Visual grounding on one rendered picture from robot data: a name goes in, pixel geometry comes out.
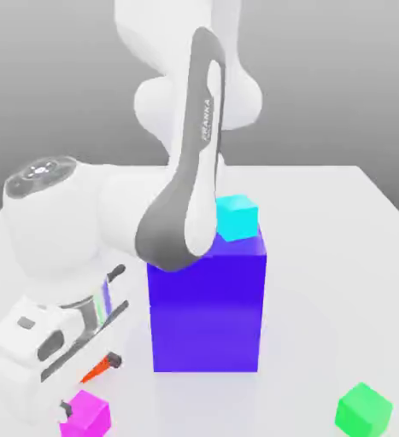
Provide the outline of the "small magenta cube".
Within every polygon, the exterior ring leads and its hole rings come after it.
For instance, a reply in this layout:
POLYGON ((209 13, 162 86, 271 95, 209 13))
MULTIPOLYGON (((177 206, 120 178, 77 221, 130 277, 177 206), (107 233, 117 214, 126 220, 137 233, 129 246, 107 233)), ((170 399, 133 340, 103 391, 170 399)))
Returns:
POLYGON ((109 402, 80 390, 70 401, 73 414, 60 423, 61 437, 104 437, 111 428, 109 402))

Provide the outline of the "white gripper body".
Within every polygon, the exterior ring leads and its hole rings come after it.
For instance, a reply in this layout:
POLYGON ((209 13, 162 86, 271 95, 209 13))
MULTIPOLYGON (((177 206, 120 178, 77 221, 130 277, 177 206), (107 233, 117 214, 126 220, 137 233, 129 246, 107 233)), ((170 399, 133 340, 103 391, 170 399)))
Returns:
POLYGON ((60 403, 114 350, 115 323, 124 300, 94 328, 74 308, 21 299, 0 322, 0 392, 23 422, 58 416, 60 403))

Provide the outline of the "large blue box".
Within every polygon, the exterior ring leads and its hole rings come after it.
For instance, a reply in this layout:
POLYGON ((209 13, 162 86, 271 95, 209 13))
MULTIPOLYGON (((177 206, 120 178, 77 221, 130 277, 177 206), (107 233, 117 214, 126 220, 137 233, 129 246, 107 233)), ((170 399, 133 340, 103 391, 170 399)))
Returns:
POLYGON ((221 236, 176 272, 147 267, 153 368, 168 373, 255 373, 267 249, 263 236, 221 236))

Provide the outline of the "small cyan cube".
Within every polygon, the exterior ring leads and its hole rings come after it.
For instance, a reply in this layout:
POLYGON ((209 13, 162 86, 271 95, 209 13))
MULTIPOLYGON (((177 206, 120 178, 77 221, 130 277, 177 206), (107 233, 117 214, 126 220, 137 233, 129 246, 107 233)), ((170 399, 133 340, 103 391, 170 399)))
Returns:
POLYGON ((247 195, 219 197, 216 206, 217 232, 226 242, 257 236, 259 208, 247 195))

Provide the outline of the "small green cube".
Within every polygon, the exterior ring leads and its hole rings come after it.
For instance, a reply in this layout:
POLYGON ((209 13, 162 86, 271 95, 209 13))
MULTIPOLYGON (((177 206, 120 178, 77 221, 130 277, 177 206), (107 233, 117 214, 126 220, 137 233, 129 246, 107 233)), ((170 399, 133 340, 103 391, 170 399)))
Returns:
POLYGON ((381 437, 392 411, 388 399, 359 382, 338 401, 334 423, 349 437, 381 437))

